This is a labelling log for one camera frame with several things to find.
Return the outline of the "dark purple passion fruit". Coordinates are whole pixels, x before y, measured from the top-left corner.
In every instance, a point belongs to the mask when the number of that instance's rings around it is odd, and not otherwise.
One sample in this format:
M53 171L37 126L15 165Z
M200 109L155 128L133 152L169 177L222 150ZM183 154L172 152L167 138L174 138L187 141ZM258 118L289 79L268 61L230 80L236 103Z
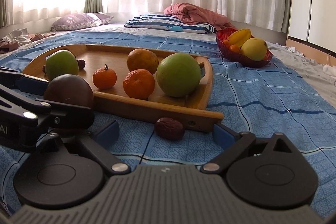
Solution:
M43 98L48 101L93 107L93 91L89 84L77 75L65 74L50 81Z

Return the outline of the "green apple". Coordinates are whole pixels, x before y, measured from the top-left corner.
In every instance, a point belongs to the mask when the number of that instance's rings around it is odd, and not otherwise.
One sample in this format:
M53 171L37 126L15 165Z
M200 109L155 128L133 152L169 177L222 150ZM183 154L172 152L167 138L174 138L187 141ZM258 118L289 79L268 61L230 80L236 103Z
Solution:
M68 50L59 50L46 59L46 76L49 81L65 75L78 75L79 66L76 57Z
M164 58L156 72L157 83L171 97L184 97L201 81L201 67L187 53L174 53Z

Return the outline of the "red jujube date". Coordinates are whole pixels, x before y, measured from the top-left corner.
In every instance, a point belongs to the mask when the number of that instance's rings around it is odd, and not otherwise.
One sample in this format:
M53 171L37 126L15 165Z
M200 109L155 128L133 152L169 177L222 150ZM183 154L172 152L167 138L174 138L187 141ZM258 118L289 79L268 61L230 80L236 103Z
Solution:
M183 124L172 118L160 118L156 121L154 129L159 137L171 141L181 140L185 134Z

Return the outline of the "orange tangerine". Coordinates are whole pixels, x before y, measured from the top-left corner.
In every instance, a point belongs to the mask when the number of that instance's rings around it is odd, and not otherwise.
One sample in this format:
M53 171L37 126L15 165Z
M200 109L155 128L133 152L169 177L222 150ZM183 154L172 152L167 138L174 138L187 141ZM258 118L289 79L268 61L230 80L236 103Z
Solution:
M123 89L130 98L146 100L154 92L154 76L146 69L131 71L123 80Z

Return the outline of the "large brownish orange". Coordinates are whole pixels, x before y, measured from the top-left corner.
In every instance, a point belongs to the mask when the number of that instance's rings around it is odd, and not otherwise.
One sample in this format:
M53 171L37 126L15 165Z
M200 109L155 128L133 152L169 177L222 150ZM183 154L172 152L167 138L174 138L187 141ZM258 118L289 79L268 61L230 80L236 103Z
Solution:
M137 48L132 50L127 56L127 68L129 71L145 69L152 75L157 71L159 60L157 55L146 49Z

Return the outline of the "crumpled clothes at left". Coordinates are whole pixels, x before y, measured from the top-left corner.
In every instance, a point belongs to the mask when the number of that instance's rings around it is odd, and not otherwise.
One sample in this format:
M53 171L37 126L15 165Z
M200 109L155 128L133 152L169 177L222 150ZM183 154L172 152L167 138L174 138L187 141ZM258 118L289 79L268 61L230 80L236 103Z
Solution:
M1 38L1 53L12 52L21 46L29 45L54 35L55 33L29 34L27 28L13 30Z

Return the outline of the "small dates in tray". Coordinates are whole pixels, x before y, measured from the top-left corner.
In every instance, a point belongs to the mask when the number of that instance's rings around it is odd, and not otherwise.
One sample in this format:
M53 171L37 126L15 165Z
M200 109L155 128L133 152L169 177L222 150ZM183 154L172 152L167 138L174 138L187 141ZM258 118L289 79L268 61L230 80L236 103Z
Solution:
M77 61L79 70L83 70L85 68L85 61L82 60L82 59L77 59L76 61ZM46 66L45 65L42 67L42 72L44 74L46 74Z

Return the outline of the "blue checked cloth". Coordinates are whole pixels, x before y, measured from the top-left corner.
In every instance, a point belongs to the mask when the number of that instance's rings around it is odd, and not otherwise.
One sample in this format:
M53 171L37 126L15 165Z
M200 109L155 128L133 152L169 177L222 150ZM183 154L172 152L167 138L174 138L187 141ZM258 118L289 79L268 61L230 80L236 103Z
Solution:
M308 84L308 80L314 79L331 85L325 97L332 100L335 99L335 80L327 80L328 75L322 76L323 71L316 72L312 61L270 43L275 56L267 66L252 69L224 59L215 36L112 31L54 36L24 50L1 55L1 65L22 71L41 53L68 44L152 48L207 56L214 70L207 110L223 113L223 124L236 132L250 131L265 138L276 132L284 133L318 174L319 186L311 206L322 217L335 211L335 107L320 96L322 92ZM153 124L103 113L96 114L90 130L95 131L112 119L120 125L120 136L108 144L107 150L132 169L138 164L190 162L200 166L222 151L211 134L187 131L181 141L170 142L154 133ZM27 156L1 147L1 205L9 214L21 207L13 189L13 177Z

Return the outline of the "purple pillow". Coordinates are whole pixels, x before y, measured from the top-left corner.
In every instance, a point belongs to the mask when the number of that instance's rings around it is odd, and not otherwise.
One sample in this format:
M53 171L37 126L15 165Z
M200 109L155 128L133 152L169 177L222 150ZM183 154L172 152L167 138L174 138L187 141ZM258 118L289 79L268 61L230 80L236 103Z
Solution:
M100 12L68 14L56 20L51 26L51 31L75 31L97 27L110 24L112 19L113 16Z

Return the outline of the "grey bed sheet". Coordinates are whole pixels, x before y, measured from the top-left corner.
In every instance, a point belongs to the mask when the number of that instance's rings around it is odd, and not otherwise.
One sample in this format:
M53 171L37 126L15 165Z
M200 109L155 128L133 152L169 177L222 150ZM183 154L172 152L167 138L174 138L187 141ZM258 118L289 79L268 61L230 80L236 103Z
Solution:
M67 44L104 44L186 52L209 57L214 69L214 87L210 109L251 104L280 109L310 111L335 109L335 78L311 59L290 53L283 46L269 43L270 63L260 69L226 60L219 52L215 34L191 34L139 28L120 24L83 31L60 32L50 38L1 55L1 65L22 71L35 57L54 47Z

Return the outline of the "red glass fruit bowl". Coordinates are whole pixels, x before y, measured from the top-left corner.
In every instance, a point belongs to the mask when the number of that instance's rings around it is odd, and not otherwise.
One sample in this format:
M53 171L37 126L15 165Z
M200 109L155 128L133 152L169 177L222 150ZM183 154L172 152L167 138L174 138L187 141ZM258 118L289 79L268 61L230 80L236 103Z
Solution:
M225 59L231 62L239 62L242 66L250 68L262 68L272 60L273 54L270 50L267 50L266 56L261 61L254 61L240 53L231 52L229 48L224 45L223 41L234 32L235 30L230 27L216 32L217 46Z

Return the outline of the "yellow mango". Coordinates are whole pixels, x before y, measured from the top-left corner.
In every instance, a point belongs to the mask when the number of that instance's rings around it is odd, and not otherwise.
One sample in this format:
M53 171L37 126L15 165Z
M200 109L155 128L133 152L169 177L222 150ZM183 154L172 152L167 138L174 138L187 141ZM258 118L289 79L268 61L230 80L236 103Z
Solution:
M261 61L267 50L267 43L263 39L250 38L241 46L240 53L251 60Z

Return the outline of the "small orange in bowl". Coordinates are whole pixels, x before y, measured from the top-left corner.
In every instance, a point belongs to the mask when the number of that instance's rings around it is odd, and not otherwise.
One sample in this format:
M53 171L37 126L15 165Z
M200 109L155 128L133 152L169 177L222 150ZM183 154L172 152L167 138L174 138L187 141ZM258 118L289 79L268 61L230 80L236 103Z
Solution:
M231 44L228 40L224 40L223 43L227 48L229 48L231 46Z
M229 50L234 53L240 53L240 47L236 44L233 44L229 47Z

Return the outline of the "wooden serving tray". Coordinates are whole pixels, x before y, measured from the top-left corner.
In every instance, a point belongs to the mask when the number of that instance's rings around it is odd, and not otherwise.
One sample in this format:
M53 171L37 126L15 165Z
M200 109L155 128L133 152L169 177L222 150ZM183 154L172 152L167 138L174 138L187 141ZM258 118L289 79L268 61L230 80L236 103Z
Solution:
M159 86L156 86L147 100L138 100L128 97L122 86L129 72L126 60L133 50L132 47L98 44L72 44L56 47L34 58L23 69L23 73L41 79L45 78L42 67L46 63L46 58L61 49L68 50L78 59L85 61L85 68L80 70L78 75L91 86L96 110L150 123L155 123L163 117L173 118L180 121L186 129L200 132L211 132L214 124L221 122L224 118L222 113L206 109L213 88L213 68L205 56L194 56L204 70L204 75L198 87L187 97L169 97ZM92 82L92 75L104 65L108 65L116 72L117 82L111 89L99 90Z

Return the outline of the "yellow starfruit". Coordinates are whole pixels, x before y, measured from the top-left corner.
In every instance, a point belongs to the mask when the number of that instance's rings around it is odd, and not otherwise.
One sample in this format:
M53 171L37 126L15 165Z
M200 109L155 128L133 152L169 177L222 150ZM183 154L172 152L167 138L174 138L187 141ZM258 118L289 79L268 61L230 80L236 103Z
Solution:
M244 28L232 33L227 38L227 41L230 45L236 45L238 47L241 47L250 38L252 38L251 30L248 28Z

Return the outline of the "blue white striped pillow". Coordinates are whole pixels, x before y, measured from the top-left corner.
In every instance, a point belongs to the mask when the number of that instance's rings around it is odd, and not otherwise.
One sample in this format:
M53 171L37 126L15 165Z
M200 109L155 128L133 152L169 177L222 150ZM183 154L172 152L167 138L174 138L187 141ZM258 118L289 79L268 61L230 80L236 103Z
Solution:
M165 14L148 14L135 16L125 24L128 28L148 28L155 30L188 32L195 34L215 33L216 29L208 23L199 23L196 25L186 24L175 16Z

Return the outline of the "pink folded blanket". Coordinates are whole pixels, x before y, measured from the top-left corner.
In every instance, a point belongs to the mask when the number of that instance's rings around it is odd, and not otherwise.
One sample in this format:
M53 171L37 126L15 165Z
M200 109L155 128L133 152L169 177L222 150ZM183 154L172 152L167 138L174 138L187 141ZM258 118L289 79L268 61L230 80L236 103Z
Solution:
M190 25L208 23L213 25L216 30L223 30L227 27L237 30L225 15L218 14L214 11L190 3L173 4L165 8L163 13L175 16L179 20Z

